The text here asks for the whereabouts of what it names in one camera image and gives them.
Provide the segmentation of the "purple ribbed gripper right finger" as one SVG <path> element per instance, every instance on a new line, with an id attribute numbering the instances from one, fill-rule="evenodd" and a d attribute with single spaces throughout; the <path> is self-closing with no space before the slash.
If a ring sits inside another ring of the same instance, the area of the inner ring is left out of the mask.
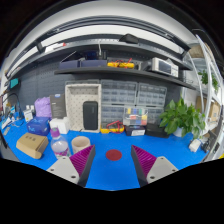
<path id="1" fill-rule="evenodd" d="M 166 157 L 156 157 L 135 145 L 131 146 L 131 156 L 141 187 L 178 171 Z"/>

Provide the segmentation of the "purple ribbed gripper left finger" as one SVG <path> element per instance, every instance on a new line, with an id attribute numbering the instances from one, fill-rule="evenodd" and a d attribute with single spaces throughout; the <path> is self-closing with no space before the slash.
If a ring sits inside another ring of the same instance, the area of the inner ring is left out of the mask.
<path id="1" fill-rule="evenodd" d="M 47 171 L 81 187 L 85 187 L 95 154 L 95 146 L 88 146 L 70 157 L 62 156 Z"/>

